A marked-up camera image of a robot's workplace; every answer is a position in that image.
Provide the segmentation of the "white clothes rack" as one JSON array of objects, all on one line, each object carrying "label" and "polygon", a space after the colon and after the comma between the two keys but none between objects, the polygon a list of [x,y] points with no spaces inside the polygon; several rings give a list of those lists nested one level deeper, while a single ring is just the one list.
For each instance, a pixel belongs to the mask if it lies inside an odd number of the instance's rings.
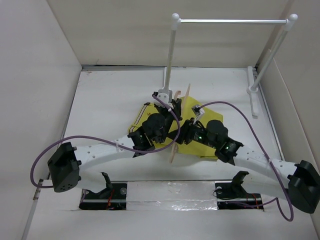
[{"label": "white clothes rack", "polygon": [[282,32],[278,36],[273,49],[270,51],[267,60],[262,65],[262,69],[259,71],[258,75],[255,77],[253,72],[253,67],[247,67],[247,94],[249,95],[251,115],[253,118],[259,117],[259,84],[268,70],[270,64],[274,60],[276,53],[278,52],[280,46],[285,40],[287,34],[291,31],[296,21],[298,20],[297,14],[291,14],[286,19],[183,19],[179,16],[178,13],[173,13],[171,16],[171,32],[170,32],[170,41],[168,49],[167,64],[164,68],[164,79],[163,79],[163,88],[160,90],[162,93],[167,93],[169,95],[170,101],[173,100],[172,91],[170,90],[170,79],[172,71],[172,62],[174,56],[174,48],[176,41],[176,34],[179,25],[181,24],[242,24],[242,25],[281,25],[283,26]]}]

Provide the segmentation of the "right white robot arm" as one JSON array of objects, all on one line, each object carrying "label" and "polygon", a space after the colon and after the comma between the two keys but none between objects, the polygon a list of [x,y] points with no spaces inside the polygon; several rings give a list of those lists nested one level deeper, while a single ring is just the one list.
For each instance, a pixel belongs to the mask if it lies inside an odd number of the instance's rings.
[{"label": "right white robot arm", "polygon": [[176,134],[178,144],[200,143],[213,148],[214,155],[224,163],[281,180],[284,190],[280,193],[289,198],[294,207],[308,214],[315,212],[320,202],[320,175],[310,162],[267,159],[264,154],[230,138],[228,129],[219,120],[210,120],[206,127],[186,120],[180,130],[169,132],[168,137],[174,139]]}]

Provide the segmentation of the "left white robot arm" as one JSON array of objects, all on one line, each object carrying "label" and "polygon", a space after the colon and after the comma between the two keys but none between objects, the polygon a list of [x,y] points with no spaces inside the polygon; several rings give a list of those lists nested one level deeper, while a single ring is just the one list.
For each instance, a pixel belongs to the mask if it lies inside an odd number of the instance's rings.
[{"label": "left white robot arm", "polygon": [[103,171],[90,173],[89,169],[118,159],[157,153],[173,145],[178,133],[165,146],[156,146],[165,142],[172,123],[180,122],[182,101],[178,98],[163,105],[159,96],[155,101],[152,108],[156,112],[123,137],[113,141],[94,137],[98,144],[79,147],[72,145],[70,137],[64,140],[47,162],[53,190],[62,193],[79,187],[94,192],[100,198],[107,198],[112,191],[108,174]]}]

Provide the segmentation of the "yellow-green trousers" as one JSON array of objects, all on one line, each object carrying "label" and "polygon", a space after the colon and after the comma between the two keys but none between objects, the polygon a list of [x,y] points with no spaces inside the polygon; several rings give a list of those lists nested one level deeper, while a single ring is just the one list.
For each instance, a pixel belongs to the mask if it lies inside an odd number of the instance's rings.
[{"label": "yellow-green trousers", "polygon": [[[193,97],[188,97],[185,104],[185,111],[183,112],[182,121],[180,124],[183,124],[186,119],[190,119],[194,116],[191,107],[195,105],[199,105],[200,102],[194,99]],[[131,134],[135,132],[139,127],[142,126],[142,123],[147,120],[147,118],[155,113],[156,111],[153,110],[153,103],[146,102],[142,105],[142,108],[137,114],[136,119],[128,128],[128,133]],[[203,109],[205,111],[204,116],[200,119],[200,122],[206,125],[210,120],[219,120],[223,121],[224,117],[222,114],[215,112],[207,107]],[[208,159],[212,161],[217,161],[218,158],[214,155],[215,149],[209,146],[204,146],[203,144],[197,143],[192,141],[188,145],[186,144],[178,144],[177,153],[183,155],[193,155],[199,158]]]}]

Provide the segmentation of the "wooden clothes hanger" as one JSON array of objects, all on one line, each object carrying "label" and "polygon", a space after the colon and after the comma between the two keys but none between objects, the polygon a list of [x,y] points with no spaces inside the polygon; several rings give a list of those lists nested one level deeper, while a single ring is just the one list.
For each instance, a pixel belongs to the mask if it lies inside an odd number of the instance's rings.
[{"label": "wooden clothes hanger", "polygon": [[[183,97],[183,100],[181,101],[181,116],[183,116],[183,114],[184,114],[184,108],[185,108],[186,101],[187,101],[187,98],[188,98],[189,93],[190,93],[190,88],[191,88],[191,84],[189,83],[188,87],[187,87],[187,90],[185,92],[185,95]],[[177,100],[180,95],[181,95],[181,91],[180,90],[176,91],[176,93],[174,95],[174,100]],[[170,164],[173,163],[175,155],[176,155],[177,152],[178,152],[178,144],[175,142],[172,145],[172,149],[171,149],[171,153],[170,153],[170,157],[169,157],[169,163]]]}]

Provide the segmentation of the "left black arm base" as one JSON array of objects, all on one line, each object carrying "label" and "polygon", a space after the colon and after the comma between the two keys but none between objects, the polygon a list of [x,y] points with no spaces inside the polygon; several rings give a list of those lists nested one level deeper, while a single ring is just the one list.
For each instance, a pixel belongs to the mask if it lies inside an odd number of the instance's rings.
[{"label": "left black arm base", "polygon": [[127,181],[111,181],[108,174],[102,172],[105,189],[98,193],[83,190],[79,208],[87,211],[124,211],[127,209]]}]

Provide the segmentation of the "silver tape strip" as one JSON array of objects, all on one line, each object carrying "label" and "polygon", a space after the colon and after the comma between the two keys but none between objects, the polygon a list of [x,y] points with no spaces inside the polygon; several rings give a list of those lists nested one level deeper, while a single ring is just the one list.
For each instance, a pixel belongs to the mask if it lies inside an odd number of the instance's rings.
[{"label": "silver tape strip", "polygon": [[215,211],[213,181],[130,181],[128,211]]}]

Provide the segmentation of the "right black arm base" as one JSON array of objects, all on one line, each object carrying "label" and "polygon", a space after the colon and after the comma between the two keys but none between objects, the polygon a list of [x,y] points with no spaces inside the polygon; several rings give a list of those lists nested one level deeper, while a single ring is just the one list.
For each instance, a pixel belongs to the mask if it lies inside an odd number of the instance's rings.
[{"label": "right black arm base", "polygon": [[232,180],[221,180],[214,183],[212,193],[217,199],[218,210],[263,210],[259,193],[247,193],[242,187],[244,178],[249,173],[239,171]]}]

